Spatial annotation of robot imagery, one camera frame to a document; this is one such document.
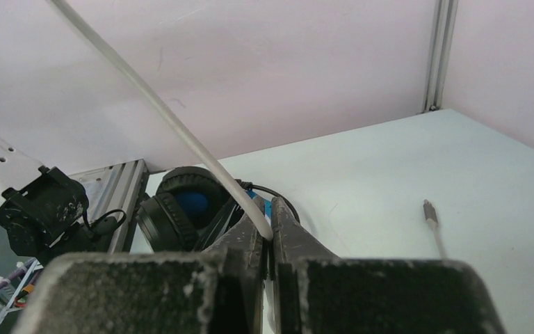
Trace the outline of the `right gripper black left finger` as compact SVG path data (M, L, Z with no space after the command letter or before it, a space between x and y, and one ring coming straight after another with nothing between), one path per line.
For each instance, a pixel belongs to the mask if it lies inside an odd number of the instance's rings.
M260 333L264 240L248 216L200 253L69 253L14 333Z

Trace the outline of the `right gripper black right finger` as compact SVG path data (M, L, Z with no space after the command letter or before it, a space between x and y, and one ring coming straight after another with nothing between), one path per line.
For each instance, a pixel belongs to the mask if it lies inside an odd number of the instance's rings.
M342 258L271 204L276 333L504 333L485 283L455 260Z

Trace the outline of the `white gaming headset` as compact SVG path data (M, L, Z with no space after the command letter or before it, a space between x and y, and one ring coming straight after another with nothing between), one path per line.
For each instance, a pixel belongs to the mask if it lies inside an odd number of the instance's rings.
M397 126L421 103L433 1L168 1L142 18L157 74L136 68L88 10L52 8L133 86L236 199L236 177L282 191L302 224L350 257L435 257L398 218Z

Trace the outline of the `black headset with blue band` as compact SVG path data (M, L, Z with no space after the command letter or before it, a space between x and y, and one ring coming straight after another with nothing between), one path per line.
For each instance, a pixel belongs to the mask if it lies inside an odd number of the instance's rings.
M232 229L244 210L207 169L178 167L141 202L135 220L154 252L199 252Z

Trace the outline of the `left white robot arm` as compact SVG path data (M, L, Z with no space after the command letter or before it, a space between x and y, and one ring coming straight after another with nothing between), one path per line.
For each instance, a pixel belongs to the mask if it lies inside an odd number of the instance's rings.
M122 209L88 220L85 188L0 137L0 226L16 255L42 266L66 253L95 252L127 215Z

